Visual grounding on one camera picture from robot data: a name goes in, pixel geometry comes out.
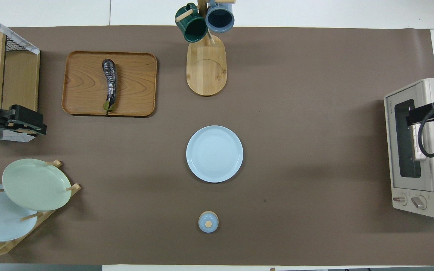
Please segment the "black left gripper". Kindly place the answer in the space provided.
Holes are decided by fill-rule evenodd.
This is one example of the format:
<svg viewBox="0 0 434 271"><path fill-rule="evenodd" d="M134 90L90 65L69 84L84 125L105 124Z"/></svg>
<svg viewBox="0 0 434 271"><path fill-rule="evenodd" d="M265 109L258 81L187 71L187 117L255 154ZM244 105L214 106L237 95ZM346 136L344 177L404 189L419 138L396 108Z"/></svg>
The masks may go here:
<svg viewBox="0 0 434 271"><path fill-rule="evenodd" d="M12 105L8 110L0 110L0 129L47 134L47 126L43 123L43 115L21 105Z"/></svg>

